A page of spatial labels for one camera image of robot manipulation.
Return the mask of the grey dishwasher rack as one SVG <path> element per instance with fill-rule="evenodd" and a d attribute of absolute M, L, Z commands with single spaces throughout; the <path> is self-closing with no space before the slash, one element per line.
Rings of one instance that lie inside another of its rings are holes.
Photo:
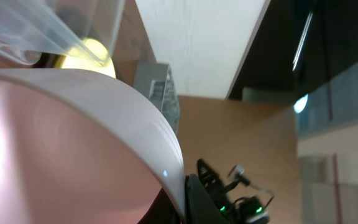
<path fill-rule="evenodd" d="M 177 134 L 180 104 L 169 64 L 139 62 L 133 87 L 154 104 Z"/>

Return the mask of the yellow round plate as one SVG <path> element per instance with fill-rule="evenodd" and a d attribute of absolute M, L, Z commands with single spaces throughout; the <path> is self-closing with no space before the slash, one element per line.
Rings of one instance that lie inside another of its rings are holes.
<path fill-rule="evenodd" d="M 69 47 L 65 54 L 57 56 L 52 67 L 89 70 L 116 78 L 108 49 L 100 41 L 88 37 L 83 39 L 82 45 Z"/>

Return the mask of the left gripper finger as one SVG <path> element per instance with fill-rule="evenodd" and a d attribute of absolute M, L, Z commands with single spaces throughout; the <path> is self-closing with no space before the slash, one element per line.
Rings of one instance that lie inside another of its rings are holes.
<path fill-rule="evenodd" d="M 186 220 L 189 224 L 228 224 L 195 174 L 186 176 Z"/>

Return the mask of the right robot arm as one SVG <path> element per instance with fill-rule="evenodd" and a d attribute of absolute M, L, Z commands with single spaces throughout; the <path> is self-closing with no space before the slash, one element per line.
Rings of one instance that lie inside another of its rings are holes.
<path fill-rule="evenodd" d="M 236 165 L 228 173 L 230 184 L 224 185 L 219 174 L 210 167 L 203 159 L 197 160 L 198 178 L 220 214 L 229 223 L 258 224 L 270 221 L 266 204 L 262 203 L 257 195 L 252 197 L 239 197 L 230 201 L 227 194 L 234 190 L 239 184 L 250 187 L 259 192 L 270 195 L 270 201 L 274 199 L 271 190 L 260 188 L 254 185 L 245 175 L 244 169 Z"/>

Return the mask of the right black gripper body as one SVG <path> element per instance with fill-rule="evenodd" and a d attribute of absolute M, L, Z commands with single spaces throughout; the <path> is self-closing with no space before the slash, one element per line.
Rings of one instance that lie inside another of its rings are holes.
<path fill-rule="evenodd" d="M 240 182 L 231 182 L 224 185 L 219 174 L 203 159 L 197 160 L 198 178 L 211 197 L 221 215 L 229 223 L 238 223 L 236 207 L 227 196 L 227 193 L 237 187 Z"/>

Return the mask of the white rice bowl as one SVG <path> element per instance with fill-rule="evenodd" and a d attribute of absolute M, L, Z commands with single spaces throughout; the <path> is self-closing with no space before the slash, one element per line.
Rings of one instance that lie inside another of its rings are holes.
<path fill-rule="evenodd" d="M 177 136 L 141 93 L 87 70 L 0 69 L 0 223 L 137 223 L 160 192 L 185 221 Z"/>

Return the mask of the clear plastic waste bin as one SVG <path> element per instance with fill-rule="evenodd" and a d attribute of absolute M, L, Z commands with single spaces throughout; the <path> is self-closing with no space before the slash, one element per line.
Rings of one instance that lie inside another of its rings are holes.
<path fill-rule="evenodd" d="M 104 64 L 112 55 L 124 0 L 0 0 L 0 55 L 24 65 L 42 53 L 84 56 Z"/>

